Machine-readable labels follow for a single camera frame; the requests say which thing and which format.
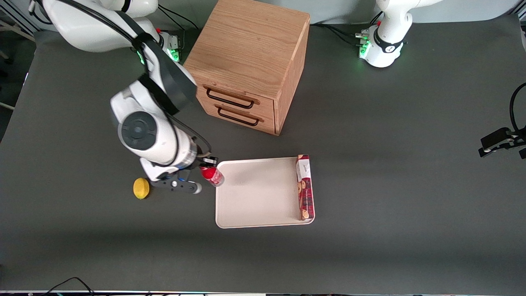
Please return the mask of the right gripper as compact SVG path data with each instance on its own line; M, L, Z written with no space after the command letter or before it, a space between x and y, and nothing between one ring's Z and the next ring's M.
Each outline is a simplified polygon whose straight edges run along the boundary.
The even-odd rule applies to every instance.
M210 155L211 152L208 151L205 153L197 154L197 157L203 159L203 165L207 167L216 167L219 163L219 159L217 157L209 157ZM196 160L196 157L187 157L186 159L175 160L169 165L163 166L141 157L140 163L147 177L150 180L156 182L158 180L161 180L165 175L173 174L177 171L189 168Z

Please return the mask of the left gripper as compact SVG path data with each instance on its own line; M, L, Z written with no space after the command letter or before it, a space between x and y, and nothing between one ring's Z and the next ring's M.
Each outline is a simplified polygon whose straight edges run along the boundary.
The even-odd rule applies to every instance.
M481 148L478 153L480 157L486 157L489 154L501 149L516 149L526 144L526 128L511 130L507 127L498 129L480 140ZM526 159L526 148L519 151L520 158Z

